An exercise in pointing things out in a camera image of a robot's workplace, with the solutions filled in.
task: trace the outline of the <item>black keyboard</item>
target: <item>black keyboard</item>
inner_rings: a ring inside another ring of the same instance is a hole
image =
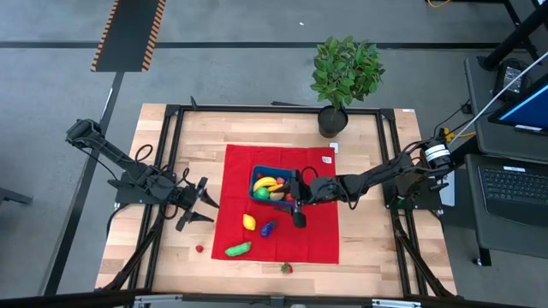
[[[504,166],[479,166],[485,200],[548,206],[548,172]]]

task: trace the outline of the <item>blue screen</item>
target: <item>blue screen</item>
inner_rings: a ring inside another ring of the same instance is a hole
[[[548,129],[548,85],[541,87],[498,119]]]

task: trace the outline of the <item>black plant pot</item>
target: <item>black plant pot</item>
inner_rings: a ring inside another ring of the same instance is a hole
[[[344,109],[336,110],[329,105],[318,113],[319,133],[326,138],[337,136],[348,124],[348,115]]]

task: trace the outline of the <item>red strawberry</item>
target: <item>red strawberry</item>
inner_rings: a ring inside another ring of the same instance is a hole
[[[293,273],[293,267],[289,263],[284,263],[282,265],[282,273],[284,274],[291,274]]]

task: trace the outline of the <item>green leaves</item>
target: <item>green leaves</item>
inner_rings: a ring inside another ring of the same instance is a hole
[[[329,37],[317,48],[313,72],[316,82],[310,87],[318,92],[318,101],[327,99],[340,109],[351,105],[354,98],[363,101],[377,91],[385,70],[374,44],[366,40],[356,44],[352,36],[342,41]]]

